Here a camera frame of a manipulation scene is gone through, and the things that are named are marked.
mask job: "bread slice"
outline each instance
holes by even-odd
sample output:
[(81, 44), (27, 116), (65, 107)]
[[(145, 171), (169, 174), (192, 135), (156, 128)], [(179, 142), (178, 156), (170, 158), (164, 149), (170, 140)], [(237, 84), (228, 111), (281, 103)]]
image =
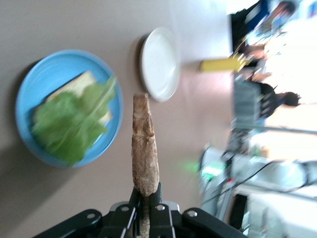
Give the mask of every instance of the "bread slice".
[[(48, 102), (55, 98), (58, 94), (61, 92), (72, 92), (75, 94), (77, 97), (80, 97), (85, 88), (88, 87), (89, 85), (96, 83), (96, 80), (93, 76), (93, 74), (90, 71), (86, 71), (77, 77), (73, 78), (60, 88), (58, 88), (56, 91), (51, 93), (45, 100), (45, 102)], [(102, 118), (99, 119), (100, 124), (105, 124), (112, 118), (112, 114), (110, 111), (108, 111)]]
[(133, 97), (132, 175), (135, 188), (144, 197), (159, 185), (159, 164), (148, 94)]

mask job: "beige tabletop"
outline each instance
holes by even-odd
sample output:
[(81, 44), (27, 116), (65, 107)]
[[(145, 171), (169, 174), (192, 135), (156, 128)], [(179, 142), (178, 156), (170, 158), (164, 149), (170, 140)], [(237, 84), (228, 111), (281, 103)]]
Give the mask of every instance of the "beige tabletop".
[[(31, 237), (93, 208), (104, 215), (132, 188), (132, 99), (144, 92), (140, 40), (168, 28), (181, 53), (181, 78), (166, 102), (150, 99), (162, 198), (181, 211), (199, 207), (196, 164), (210, 141), (224, 149), (232, 120), (230, 72), (202, 73), (203, 59), (229, 56), (223, 0), (12, 0), (0, 4), (0, 237)], [(76, 169), (50, 167), (25, 147), (15, 125), (17, 90), (34, 62), (64, 49), (102, 58), (124, 100), (111, 146)]]

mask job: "yellow object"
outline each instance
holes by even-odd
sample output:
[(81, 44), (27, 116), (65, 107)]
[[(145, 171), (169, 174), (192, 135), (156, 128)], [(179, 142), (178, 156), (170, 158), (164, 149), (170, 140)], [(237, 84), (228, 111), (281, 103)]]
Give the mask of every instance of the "yellow object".
[(236, 54), (223, 59), (205, 59), (200, 64), (201, 71), (233, 70), (239, 72), (246, 65), (244, 54)]

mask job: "white plate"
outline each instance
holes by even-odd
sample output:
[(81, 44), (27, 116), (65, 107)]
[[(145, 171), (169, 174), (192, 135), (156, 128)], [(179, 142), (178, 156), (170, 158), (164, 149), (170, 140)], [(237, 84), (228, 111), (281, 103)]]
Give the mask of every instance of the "white plate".
[(180, 60), (174, 35), (156, 28), (146, 38), (140, 54), (141, 78), (148, 93), (157, 101), (167, 101), (176, 91)]

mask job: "green light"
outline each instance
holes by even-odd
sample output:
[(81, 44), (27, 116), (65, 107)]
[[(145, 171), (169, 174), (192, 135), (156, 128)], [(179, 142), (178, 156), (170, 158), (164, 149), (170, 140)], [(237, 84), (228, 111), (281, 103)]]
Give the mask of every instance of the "green light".
[(211, 180), (214, 176), (218, 176), (219, 174), (221, 174), (226, 167), (227, 164), (225, 163), (212, 161), (210, 165), (203, 169), (202, 177), (207, 176), (207, 179)]
[(183, 169), (191, 174), (196, 174), (199, 164), (197, 162), (188, 161), (182, 164)]

